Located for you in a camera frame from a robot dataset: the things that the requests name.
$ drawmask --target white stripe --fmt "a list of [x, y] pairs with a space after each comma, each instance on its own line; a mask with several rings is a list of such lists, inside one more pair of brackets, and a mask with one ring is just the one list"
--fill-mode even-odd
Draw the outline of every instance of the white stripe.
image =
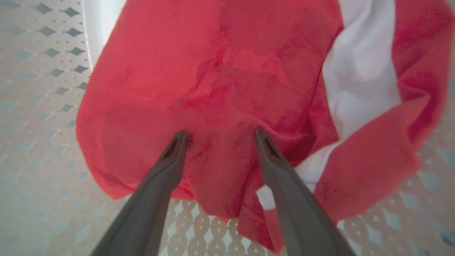
[[[340, 141], [321, 148], [296, 171], [316, 184], [332, 151], [365, 124], [401, 103], [392, 61], [394, 0], [339, 0], [345, 29], [324, 62], [330, 113]], [[307, 184], [312, 192], [315, 186]], [[257, 191], [264, 210], [274, 209], [270, 188]]]

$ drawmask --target red and white fabric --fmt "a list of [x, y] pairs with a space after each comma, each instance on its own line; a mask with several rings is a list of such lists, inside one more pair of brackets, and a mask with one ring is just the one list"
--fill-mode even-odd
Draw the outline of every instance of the red and white fabric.
[[191, 143], [174, 198], [283, 248], [253, 133], [271, 135], [333, 221], [419, 167], [445, 106], [443, 0], [129, 0], [76, 132], [95, 180], [130, 194], [172, 135]]

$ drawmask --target red cloth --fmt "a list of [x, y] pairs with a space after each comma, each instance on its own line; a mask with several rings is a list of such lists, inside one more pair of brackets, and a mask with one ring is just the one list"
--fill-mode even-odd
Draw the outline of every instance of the red cloth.
[[[191, 141], [172, 197], [238, 218], [240, 234], [283, 247], [253, 133], [291, 164], [337, 142], [322, 65], [343, 20], [336, 0], [127, 1], [90, 78], [77, 137], [99, 186], [130, 194], [180, 129]], [[393, 62], [402, 104], [331, 154], [315, 196], [334, 220], [358, 215], [416, 171], [447, 90], [453, 18], [442, 0], [397, 0]]]

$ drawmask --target diamond-shaped hole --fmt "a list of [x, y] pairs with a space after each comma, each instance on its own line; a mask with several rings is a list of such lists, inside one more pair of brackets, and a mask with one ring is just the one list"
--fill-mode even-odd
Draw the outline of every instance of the diamond-shaped hole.
[[0, 164], [2, 164], [5, 159], [6, 159], [5, 155], [0, 155]]
[[43, 3], [37, 5], [37, 6], [35, 7], [35, 9], [37, 9], [37, 10], [38, 10], [40, 13], [42, 13], [42, 14], [46, 14], [46, 13], [52, 11], [52, 8], [49, 8], [47, 5], [45, 5], [45, 4], [43, 4]]
[[58, 69], [58, 68], [54, 68], [54, 70], [52, 70], [49, 74], [50, 74], [50, 75], [53, 75], [53, 76], [55, 76], [55, 77], [58, 77], [58, 76], [61, 75], [63, 72], [65, 72], [65, 71], [60, 70], [60, 69]]
[[44, 94], [36, 94], [36, 93], [34, 93], [34, 94], [32, 94], [30, 100], [31, 100], [32, 102], [34, 102], [34, 103], [37, 103], [37, 102], [40, 101], [42, 98], [44, 98], [44, 96], [45, 96]]
[[35, 142], [34, 141], [21, 141], [17, 144], [17, 151], [18, 152], [25, 152], [27, 151]]
[[73, 168], [76, 165], [76, 160], [71, 160], [68, 162], [68, 167]]
[[442, 188], [441, 180], [435, 174], [429, 174], [426, 172], [419, 172], [419, 177], [422, 179], [425, 187], [428, 189], [440, 189]]
[[65, 150], [66, 148], [66, 145], [63, 145], [63, 146], [57, 146], [55, 149], [54, 149], [54, 153], [57, 154], [57, 155], [60, 155], [63, 153], [63, 151]]
[[69, 189], [61, 189], [59, 191], [59, 194], [60, 194], [61, 197], [67, 197], [70, 194], [70, 190]]
[[39, 113], [38, 120], [45, 121], [50, 115], [51, 113]]
[[11, 26], [9, 29], [7, 29], [6, 31], [8, 31], [9, 33], [13, 34], [13, 35], [20, 35], [24, 32], [26, 32], [27, 30], [23, 29], [23, 28], [20, 28], [18, 26]]
[[70, 222], [69, 219], [61, 220], [61, 221], [57, 222], [56, 224], [54, 224], [54, 228], [56, 230], [65, 230], [66, 227], [68, 226], [69, 222]]
[[410, 241], [409, 243], [411, 244], [415, 256], [431, 256], [430, 252], [422, 249], [416, 242]]
[[175, 222], [173, 222], [171, 226], [167, 228], [166, 232], [168, 237], [172, 237], [175, 233], [177, 233]]
[[24, 195], [20, 201], [25, 205], [28, 204], [30, 202], [30, 195]]
[[57, 55], [59, 53], [60, 53], [59, 51], [57, 51], [53, 48], [49, 48], [49, 49], [47, 49], [47, 51], [44, 54], [46, 54], [49, 57], [54, 57], [55, 55]]
[[442, 157], [446, 165], [455, 165], [455, 150], [439, 148], [438, 153]]
[[204, 235], [204, 240], [205, 240], [205, 242], [206, 242], [207, 244], [210, 244], [210, 242], [213, 240], [212, 229], [209, 228], [209, 229], [207, 230], [207, 232], [206, 232], [205, 235]]
[[48, 26], [45, 26], [42, 29], [40, 29], [38, 32], [40, 32], [41, 34], [43, 34], [45, 36], [50, 36], [50, 35], [56, 33], [57, 31], [49, 28]]
[[60, 87], [57, 89], [57, 91], [56, 91], [55, 93], [58, 94], [58, 95], [63, 95], [63, 94], [65, 94], [65, 92], [67, 92], [67, 91], [69, 91], [68, 88], [61, 87], [61, 86], [60, 86]]
[[42, 159], [34, 159], [34, 160], [32, 160], [32, 161], [30, 162], [30, 166], [31, 166], [33, 169], [37, 170], [37, 169], [39, 169], [39, 168], [41, 167], [41, 164], [43, 163], [43, 161], [44, 161], [44, 160], [42, 160]]
[[69, 52], [72, 53], [72, 54], [74, 54], [74, 55], [76, 55], [76, 56], [78, 56], [79, 54], [81, 54], [81, 53], [83, 53], [83, 52], [85, 52], [85, 51], [82, 50], [82, 49], [79, 49], [79, 48], [77, 48], [77, 47], [74, 47], [73, 50], [71, 50], [71, 51], [69, 51]]
[[224, 234], [223, 242], [226, 248], [231, 244], [232, 238], [231, 235], [229, 234], [229, 231]]
[[348, 238], [348, 244], [351, 247], [351, 249], [354, 251], [356, 256], [362, 255], [362, 247], [360, 245], [358, 245], [356, 242], [352, 241], [350, 238]]
[[[40, 218], [46, 217], [48, 213], [49, 213], [49, 208], [47, 208], [47, 207], [36, 211], [36, 215]], [[42, 254], [41, 250], [35, 250], [32, 252], [32, 255], [39, 255], [39, 254]]]
[[79, 30], [75, 29], [75, 28], [71, 28], [70, 30], [68, 30], [67, 32], [65, 32], [67, 34], [69, 34], [70, 36], [72, 37], [75, 37], [79, 34], [82, 34], [82, 32], [80, 32]]
[[385, 219], [387, 221], [387, 225], [390, 227], [401, 230], [401, 222], [400, 219], [397, 215], [387, 211], [387, 210], [382, 210], [384, 212]]
[[19, 105], [18, 102], [0, 102], [0, 110], [1, 111], [10, 111], [17, 105]]
[[25, 125], [26, 123], [10, 123], [8, 130], [12, 133], [16, 133], [20, 131]]
[[399, 194], [406, 208], [415, 212], [422, 212], [422, 207], [420, 206], [419, 199], [415, 195], [410, 195], [403, 191], [400, 191]]
[[95, 210], [95, 215], [101, 216], [104, 214], [106, 211], [106, 203], [100, 205], [96, 210]]
[[67, 125], [66, 127], [69, 127], [69, 128], [74, 128], [76, 126], [76, 121], [74, 120], [71, 120]]
[[66, 10], [63, 10], [63, 12], [66, 13], [69, 17], [73, 17], [74, 15], [80, 14], [80, 12], [76, 11], [75, 9], [73, 9], [71, 7]]
[[54, 177], [47, 177], [45, 182], [46, 186], [52, 185], [55, 182], [55, 180], [56, 179]]
[[81, 65], [78, 65], [74, 71], [76, 71], [77, 73], [81, 74], [82, 72], [84, 72], [87, 69], [88, 69], [87, 67], [83, 67]]
[[196, 216], [198, 216], [199, 213], [200, 213], [199, 207], [196, 205], [196, 207], [194, 207], [194, 208], [191, 210], [191, 215], [193, 216], [193, 219], [196, 218]]
[[47, 130], [45, 132], [46, 138], [53, 138], [57, 134], [58, 130]]
[[30, 81], [33, 81], [33, 79], [35, 79], [35, 78], [37, 78], [37, 77], [38, 77], [38, 75], [36, 75], [36, 74], [27, 73], [27, 74], [25, 74], [22, 78], [23, 78], [24, 80], [30, 82]]
[[25, 60], [26, 58], [30, 57], [31, 55], [33, 55], [33, 54], [29, 53], [27, 51], [18, 51], [15, 56], [18, 59]]
[[0, 5], [3, 5], [5, 8], [7, 8], [8, 10], [14, 10], [16, 8], [19, 8], [21, 7], [20, 4], [16, 3], [15, 1], [13, 0], [3, 0]]
[[75, 239], [75, 244], [78, 244], [81, 241], [85, 240], [88, 237], [89, 232], [90, 232], [90, 227], [89, 226], [86, 226], [81, 231], [77, 232], [76, 239]]
[[373, 243], [382, 246], [382, 235], [379, 231], [367, 225], [368, 237]]
[[450, 93], [455, 93], [455, 81], [451, 81], [450, 82], [449, 92]]
[[74, 105], [65, 104], [65, 105], [61, 108], [61, 110], [64, 111], [64, 112], [68, 112], [68, 111], [70, 111], [73, 107], [74, 107]]
[[85, 90], [87, 88], [87, 83], [86, 82], [83, 82], [81, 83], [81, 85], [79, 85], [77, 88], [80, 88], [82, 90]]
[[436, 225], [441, 241], [449, 246], [455, 247], [455, 230], [449, 230], [443, 228], [440, 225]]

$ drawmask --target perforated plastic mat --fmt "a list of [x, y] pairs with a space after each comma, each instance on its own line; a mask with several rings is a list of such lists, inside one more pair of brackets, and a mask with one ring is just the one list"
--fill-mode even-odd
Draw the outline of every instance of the perforated plastic mat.
[[[75, 138], [91, 73], [81, 4], [0, 0], [0, 255], [89, 255], [127, 200], [98, 188]], [[449, 98], [421, 171], [338, 224], [358, 255], [455, 255], [454, 82]], [[161, 255], [272, 255], [236, 224], [171, 200]]]

